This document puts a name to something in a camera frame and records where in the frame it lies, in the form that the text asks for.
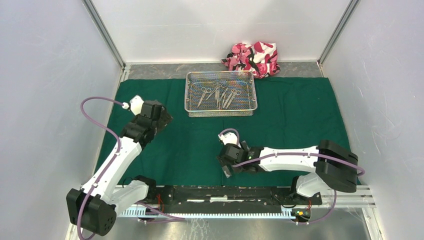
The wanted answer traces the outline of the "green surgical drape cloth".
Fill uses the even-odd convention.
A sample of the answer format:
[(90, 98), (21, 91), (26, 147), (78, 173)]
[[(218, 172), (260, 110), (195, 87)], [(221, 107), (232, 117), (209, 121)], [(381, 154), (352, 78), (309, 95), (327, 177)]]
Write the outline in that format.
[(161, 102), (172, 121), (133, 160), (120, 184), (137, 176), (158, 185), (289, 186), (299, 171), (232, 172), (226, 176), (218, 155), (224, 145), (245, 142), (272, 154), (310, 149), (330, 140), (350, 149), (339, 105), (327, 78), (270, 77), (255, 81), (257, 109), (251, 116), (190, 117), (185, 109), (184, 79), (129, 79), (115, 99), (140, 96)]

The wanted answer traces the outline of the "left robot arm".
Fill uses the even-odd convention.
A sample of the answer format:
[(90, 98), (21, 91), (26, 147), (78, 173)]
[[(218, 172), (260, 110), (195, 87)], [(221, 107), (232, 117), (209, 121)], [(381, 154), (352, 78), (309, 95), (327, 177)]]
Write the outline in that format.
[(116, 144), (95, 174), (80, 189), (72, 188), (66, 195), (70, 222), (83, 239), (83, 231), (105, 236), (116, 219), (139, 201), (153, 203), (157, 198), (156, 181), (138, 175), (120, 190), (116, 186), (133, 160), (171, 121), (166, 107), (156, 100), (142, 100), (138, 95), (129, 103), (122, 102), (134, 118), (120, 134), (107, 129)]

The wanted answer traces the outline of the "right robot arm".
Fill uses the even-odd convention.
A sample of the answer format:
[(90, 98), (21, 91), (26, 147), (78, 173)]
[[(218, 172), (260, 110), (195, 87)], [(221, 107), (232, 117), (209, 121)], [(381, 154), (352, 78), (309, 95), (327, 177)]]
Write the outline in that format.
[(293, 178), (288, 191), (289, 199), (295, 204), (302, 204), (327, 189), (354, 193), (358, 177), (364, 172), (358, 166), (357, 155), (327, 139), (298, 149), (248, 147), (245, 142), (225, 140), (217, 160), (227, 177), (241, 172), (304, 172)]

